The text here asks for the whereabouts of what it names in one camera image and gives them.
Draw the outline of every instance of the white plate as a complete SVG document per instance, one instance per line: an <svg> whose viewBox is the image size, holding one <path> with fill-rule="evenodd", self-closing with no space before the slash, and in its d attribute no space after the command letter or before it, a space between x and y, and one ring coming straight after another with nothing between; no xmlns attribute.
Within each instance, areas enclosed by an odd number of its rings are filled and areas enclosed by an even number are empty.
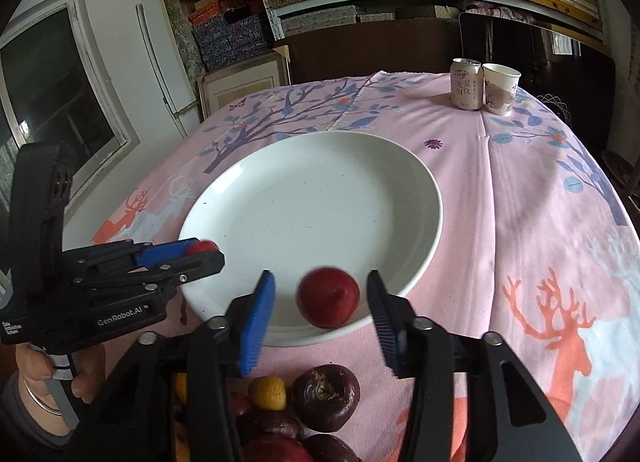
<svg viewBox="0 0 640 462"><path fill-rule="evenodd" d="M366 133L322 131L262 148L231 166L201 194L180 239L212 239L225 254L218 275L182 286L208 319L247 294L264 269L276 278L265 345L292 347L342 336L370 320L366 279L378 269L391 294L406 295L440 238L436 182L411 152ZM296 286L315 267L332 265L360 285L360 304L334 330L310 325Z"/></svg>

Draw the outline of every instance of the silver bracelet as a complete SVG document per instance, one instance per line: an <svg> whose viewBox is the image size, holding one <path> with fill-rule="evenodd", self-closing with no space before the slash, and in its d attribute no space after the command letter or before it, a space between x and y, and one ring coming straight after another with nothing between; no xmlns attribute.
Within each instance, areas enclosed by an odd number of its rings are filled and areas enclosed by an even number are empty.
<svg viewBox="0 0 640 462"><path fill-rule="evenodd" d="M33 398L33 400L35 401L35 403L40 406L45 412L50 413L51 415L55 415L55 416L62 416L62 413L60 412L60 410L55 410L53 408L50 408L49 406L47 406L44 402L42 402L38 397L36 397L34 395L34 393L31 391L31 388L29 386L27 386L27 381L25 381L23 378L22 379L22 384L24 384L24 387L27 390L27 393L29 395L31 395L31 398Z"/></svg>

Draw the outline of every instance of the human hand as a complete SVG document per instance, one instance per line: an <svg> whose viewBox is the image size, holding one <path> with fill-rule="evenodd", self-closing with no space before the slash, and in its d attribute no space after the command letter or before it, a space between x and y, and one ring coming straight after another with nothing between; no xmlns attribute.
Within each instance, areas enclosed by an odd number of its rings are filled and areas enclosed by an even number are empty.
<svg viewBox="0 0 640 462"><path fill-rule="evenodd" d="M71 382L73 394L82 398L86 403L92 402L104 383L104 346L96 345L81 350L74 355L78 375ZM54 368L49 358L42 352L31 350L27 344L15 348L15 361L20 371L18 390L25 408L38 425L54 435L64 436L69 430L62 417L43 410L33 400L25 385L41 402L53 410L58 409L53 397L49 393L46 381L51 378Z"/></svg>

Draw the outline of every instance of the gray sleeve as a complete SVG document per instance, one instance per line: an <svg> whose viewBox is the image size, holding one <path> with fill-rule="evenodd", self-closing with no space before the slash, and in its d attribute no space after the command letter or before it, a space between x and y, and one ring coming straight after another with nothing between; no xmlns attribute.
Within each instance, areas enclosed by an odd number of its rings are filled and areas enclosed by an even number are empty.
<svg viewBox="0 0 640 462"><path fill-rule="evenodd" d="M29 438L47 448L62 449L71 440L72 433L58 437L44 431L25 409L18 392L18 373L6 383L2 393L2 405L12 422Z"/></svg>

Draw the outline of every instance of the table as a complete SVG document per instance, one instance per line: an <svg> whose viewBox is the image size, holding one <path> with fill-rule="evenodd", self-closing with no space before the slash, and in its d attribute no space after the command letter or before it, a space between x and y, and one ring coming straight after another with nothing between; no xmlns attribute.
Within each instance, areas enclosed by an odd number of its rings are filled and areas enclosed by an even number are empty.
<svg viewBox="0 0 640 462"><path fill-rule="evenodd" d="M640 402L638 236L609 181L571 130L518 89L511 117L456 109L449 76L347 77L256 93L207 119L131 193L94 242L177 239L194 201L263 146L313 131L366 131L415 153L442 192L436 254L408 298L450 332L502 334L547 394L582 457L598 461ZM181 295L165 335L198 319ZM139 333L107 345L108 370ZM252 376L287 382L338 363L362 400L342 437L366 462L393 461L412 381L383 365L372 325L319 345L264 349ZM456 385L454 460L464 460L466 398Z"/></svg>

